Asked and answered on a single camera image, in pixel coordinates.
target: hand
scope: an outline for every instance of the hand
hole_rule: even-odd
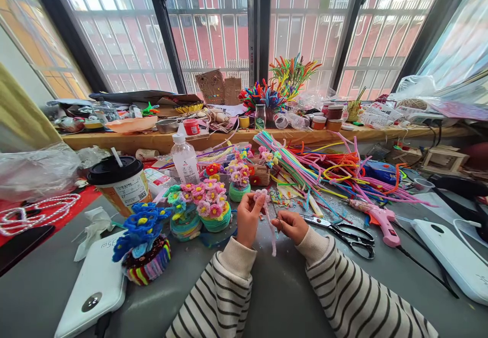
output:
[[[279,211],[278,217],[272,219],[271,223],[278,231],[283,231],[283,234],[288,236],[295,242],[295,245],[300,244],[305,238],[309,226],[305,220],[296,212]]]
[[[264,212],[264,196],[254,202],[254,193],[246,193],[237,208],[236,240],[251,249],[258,230],[259,213]]]

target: windowsill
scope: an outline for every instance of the windowsill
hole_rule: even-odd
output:
[[[339,137],[334,132],[326,130],[320,131],[298,131],[294,129],[286,130],[268,130],[268,132],[275,138],[275,140],[283,143],[286,140],[287,145],[294,144],[300,145],[302,141],[307,145],[321,145],[333,142],[339,142]],[[231,142],[237,144],[239,142],[247,141],[253,144],[253,147],[257,147],[257,144],[253,141],[254,135],[258,131],[239,130],[234,136],[232,136]],[[232,133],[213,133],[210,137],[201,138],[198,140],[190,140],[189,142],[194,146],[195,150],[205,150],[210,147],[216,146],[222,142],[225,142]],[[384,142],[385,137],[391,138],[412,138],[412,137],[424,137],[432,138],[432,131],[427,127],[416,126],[411,128],[408,132],[405,129],[400,128],[387,128],[385,130],[374,130],[369,127],[356,127],[354,131],[341,131],[341,134],[349,140],[353,140],[356,136],[358,142],[371,142],[379,141]],[[449,127],[442,129],[442,138],[447,137],[463,137],[471,135],[470,131],[463,127]],[[161,154],[169,153],[173,146],[172,134],[160,134],[159,132],[153,132],[149,134],[132,134],[123,135],[118,133],[80,133],[73,135],[63,136],[63,140],[74,150],[80,150],[85,147],[91,147],[97,145],[101,148],[115,147],[117,150],[134,155],[139,148],[156,149]]]

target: pink bowl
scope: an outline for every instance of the pink bowl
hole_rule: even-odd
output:
[[[158,116],[144,118],[117,119],[105,124],[109,129],[118,133],[145,131],[153,128],[159,120]]]

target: striped sweater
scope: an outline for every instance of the striped sweater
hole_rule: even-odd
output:
[[[338,337],[437,337],[433,326],[401,297],[312,228],[296,247],[325,317]],[[251,300],[256,251],[231,239],[217,252],[166,332],[167,337],[242,336]]]

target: black scissors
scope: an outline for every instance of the black scissors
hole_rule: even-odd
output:
[[[360,227],[348,224],[332,224],[330,221],[321,219],[316,217],[315,215],[305,215],[300,214],[303,216],[303,219],[309,223],[319,225],[329,229],[333,232],[340,240],[346,243],[351,250],[356,253],[357,255],[366,258],[366,259],[373,259],[375,257],[375,239],[371,234],[369,234],[366,230],[361,229]],[[345,231],[344,229],[354,230],[356,233],[350,233]],[[364,253],[359,252],[356,248],[361,248],[368,252],[368,256]]]

